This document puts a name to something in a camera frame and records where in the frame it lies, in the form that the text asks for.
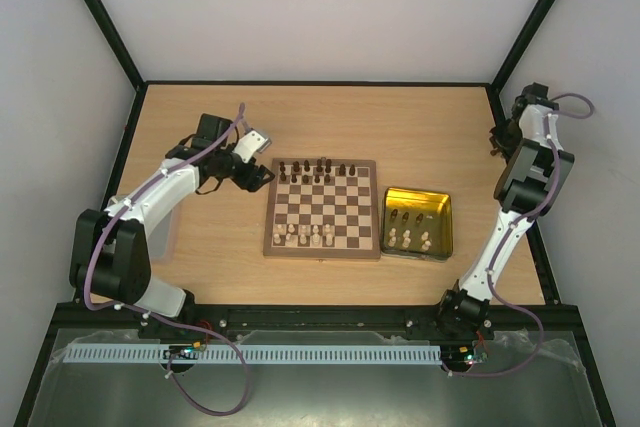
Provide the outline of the wooden chess board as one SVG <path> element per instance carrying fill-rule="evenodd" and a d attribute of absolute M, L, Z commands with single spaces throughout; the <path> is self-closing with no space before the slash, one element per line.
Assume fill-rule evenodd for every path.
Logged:
<path fill-rule="evenodd" d="M 276 158 L 263 255 L 379 260 L 377 165 L 373 160 Z"/>

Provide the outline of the yellow tin tray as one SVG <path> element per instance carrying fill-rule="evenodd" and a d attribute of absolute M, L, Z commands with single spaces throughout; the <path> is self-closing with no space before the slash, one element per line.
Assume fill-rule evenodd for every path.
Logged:
<path fill-rule="evenodd" d="M 389 187 L 381 214 L 381 252 L 444 262 L 453 254 L 452 198 L 442 192 Z"/>

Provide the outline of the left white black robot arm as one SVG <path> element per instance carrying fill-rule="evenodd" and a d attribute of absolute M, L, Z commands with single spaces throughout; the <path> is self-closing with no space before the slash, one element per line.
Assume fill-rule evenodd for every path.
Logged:
<path fill-rule="evenodd" d="M 271 182 L 274 173 L 256 162 L 270 144 L 242 112 L 233 120 L 204 114 L 139 187 L 103 210 L 85 210 L 76 221 L 69 274 L 85 306 L 177 318 L 188 293 L 153 275 L 149 237 L 209 179 L 231 180 L 247 192 Z"/>

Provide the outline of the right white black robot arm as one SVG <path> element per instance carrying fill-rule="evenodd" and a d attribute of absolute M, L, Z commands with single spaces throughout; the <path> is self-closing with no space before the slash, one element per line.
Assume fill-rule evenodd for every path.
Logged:
<path fill-rule="evenodd" d="M 575 156 L 559 140 L 557 123 L 563 113 L 548 92 L 543 84 L 525 86 L 514 101 L 511 118 L 491 131 L 494 149 L 508 157 L 494 191 L 499 210 L 482 251 L 438 305 L 436 326 L 447 338 L 484 326 L 496 284 L 515 247 L 549 212 L 574 166 Z"/>

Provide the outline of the clear plastic sheet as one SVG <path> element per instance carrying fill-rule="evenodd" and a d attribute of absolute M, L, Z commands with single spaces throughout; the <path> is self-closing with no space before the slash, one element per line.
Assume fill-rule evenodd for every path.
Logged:
<path fill-rule="evenodd" d="M 127 330 L 61 330 L 31 426 L 596 426 L 586 370 L 571 335 L 541 349 L 499 332 L 464 358 L 465 376 L 439 365 L 72 364 L 74 344 L 186 346 Z M 268 332 L 241 345 L 432 346 L 373 332 Z"/>

